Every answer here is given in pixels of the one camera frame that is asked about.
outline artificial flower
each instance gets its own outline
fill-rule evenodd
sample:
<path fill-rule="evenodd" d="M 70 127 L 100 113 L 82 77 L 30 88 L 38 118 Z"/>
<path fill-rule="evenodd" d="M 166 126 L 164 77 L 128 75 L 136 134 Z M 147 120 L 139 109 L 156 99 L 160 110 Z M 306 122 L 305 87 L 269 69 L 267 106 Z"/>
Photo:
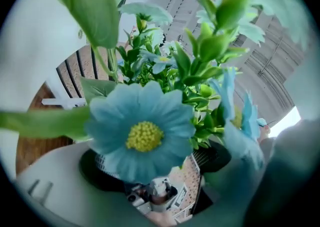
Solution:
<path fill-rule="evenodd" d="M 172 40 L 171 42 L 164 42 L 162 50 L 164 53 L 167 55 L 171 54 L 171 51 L 176 52 L 177 51 L 177 46 L 176 46 L 176 41 Z"/>
<path fill-rule="evenodd" d="M 90 147 L 104 155 L 105 169 L 123 181 L 148 184 L 192 153 L 193 107 L 182 103 L 180 90 L 164 94 L 156 81 L 144 87 L 118 84 L 89 107 L 85 130 L 93 138 Z"/>
<path fill-rule="evenodd" d="M 148 59 L 150 62 L 155 63 L 155 65 L 152 67 L 153 74 L 159 74 L 166 68 L 166 66 L 177 68 L 177 62 L 174 58 L 157 55 L 146 50 L 142 50 L 140 55 L 141 57 Z"/>
<path fill-rule="evenodd" d="M 230 121 L 226 121 L 224 125 L 223 141 L 234 159 L 250 161 L 256 170 L 263 167 L 264 155 L 258 142 L 237 129 Z"/>
<path fill-rule="evenodd" d="M 242 110 L 242 132 L 256 141 L 260 136 L 260 128 L 257 122 L 258 108 L 252 104 L 252 98 L 249 93 L 244 96 L 244 107 Z"/>
<path fill-rule="evenodd" d="M 208 84 L 221 96 L 223 106 L 223 118 L 233 120 L 235 118 L 234 90 L 236 69 L 227 68 L 223 71 L 223 81 L 220 86 L 216 79 L 210 79 Z"/>
<path fill-rule="evenodd" d="M 122 5 L 119 10 L 121 13 L 139 15 L 141 20 L 152 21 L 159 25 L 168 25 L 173 21 L 173 17 L 168 11 L 155 4 L 129 3 Z"/>

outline yellow flower center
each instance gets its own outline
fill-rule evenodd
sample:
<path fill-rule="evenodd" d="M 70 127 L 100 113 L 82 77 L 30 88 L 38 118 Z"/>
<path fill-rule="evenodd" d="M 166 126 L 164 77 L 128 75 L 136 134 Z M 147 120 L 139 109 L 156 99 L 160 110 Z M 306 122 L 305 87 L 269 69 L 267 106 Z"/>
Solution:
<path fill-rule="evenodd" d="M 125 145 L 128 149 L 134 148 L 145 153 L 161 145 L 162 138 L 164 132 L 159 127 L 149 121 L 143 121 L 131 127 Z"/>
<path fill-rule="evenodd" d="M 159 60 L 162 61 L 162 62 L 168 62 L 169 58 L 167 58 L 167 57 L 159 57 Z"/>

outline green stem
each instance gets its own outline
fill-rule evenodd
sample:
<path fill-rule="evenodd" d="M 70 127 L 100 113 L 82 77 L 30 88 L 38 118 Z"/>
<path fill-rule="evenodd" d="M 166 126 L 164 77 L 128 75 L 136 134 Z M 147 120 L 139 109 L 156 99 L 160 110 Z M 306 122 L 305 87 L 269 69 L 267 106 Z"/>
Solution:
<path fill-rule="evenodd" d="M 118 69 L 118 65 L 117 65 L 117 59 L 115 58 L 115 54 L 113 53 L 113 49 L 107 49 L 106 50 L 107 52 L 107 58 L 108 60 L 110 61 L 110 65 L 111 65 L 111 68 L 112 68 L 112 76 L 115 83 L 118 84 L 118 75 L 117 75 L 117 69 Z"/>
<path fill-rule="evenodd" d="M 114 73 L 109 70 L 108 66 L 105 64 L 104 60 L 102 59 L 101 54 L 99 53 L 98 49 L 96 47 L 92 47 L 94 55 L 96 56 L 96 58 L 98 59 L 101 67 L 103 68 L 103 70 L 105 71 L 105 73 L 109 76 L 113 76 Z"/>

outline wooden floor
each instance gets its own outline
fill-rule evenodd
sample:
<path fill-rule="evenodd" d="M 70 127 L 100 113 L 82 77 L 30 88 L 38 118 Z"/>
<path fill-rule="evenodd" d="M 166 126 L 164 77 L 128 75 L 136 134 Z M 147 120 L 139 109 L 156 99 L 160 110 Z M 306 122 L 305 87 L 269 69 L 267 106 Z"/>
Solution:
<path fill-rule="evenodd" d="M 58 106 L 42 105 L 43 98 L 54 98 L 51 91 L 45 84 L 40 88 L 35 95 L 29 109 L 52 109 Z M 61 136 L 53 139 L 35 139 L 19 137 L 16 149 L 15 170 L 18 175 L 42 155 L 56 148 L 71 145 L 73 141 L 68 137 Z"/>

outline light blue flower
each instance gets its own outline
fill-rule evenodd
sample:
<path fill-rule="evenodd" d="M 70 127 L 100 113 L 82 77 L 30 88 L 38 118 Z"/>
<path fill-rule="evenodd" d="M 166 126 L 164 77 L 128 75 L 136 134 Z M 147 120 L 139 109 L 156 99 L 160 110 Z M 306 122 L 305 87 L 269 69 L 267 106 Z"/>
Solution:
<path fill-rule="evenodd" d="M 108 172 L 126 182 L 148 184 L 166 176 L 193 151 L 193 107 L 182 103 L 180 90 L 164 94 L 156 81 L 144 87 L 118 84 L 89 107 L 85 130 L 94 139 L 90 147 L 104 155 Z"/>
<path fill-rule="evenodd" d="M 224 145 L 235 159 L 251 161 L 253 167 L 259 170 L 264 165 L 264 155 L 257 141 L 252 140 L 230 121 L 224 125 Z"/>
<path fill-rule="evenodd" d="M 256 141 L 260 136 L 260 128 L 257 122 L 258 108 L 252 104 L 252 98 L 249 93 L 245 94 L 244 107 L 242 110 L 242 132 Z"/>
<path fill-rule="evenodd" d="M 223 72 L 222 86 L 216 79 L 209 80 L 208 84 L 221 96 L 223 118 L 227 121 L 233 120 L 236 116 L 234 106 L 236 69 L 227 68 Z"/>
<path fill-rule="evenodd" d="M 178 67 L 177 62 L 174 58 L 164 57 L 161 55 L 150 53 L 146 50 L 142 50 L 140 52 L 140 56 L 148 59 L 150 62 L 155 63 L 155 65 L 152 67 L 153 74 L 159 74 L 166 68 L 166 66 L 172 66 L 173 68 Z"/>

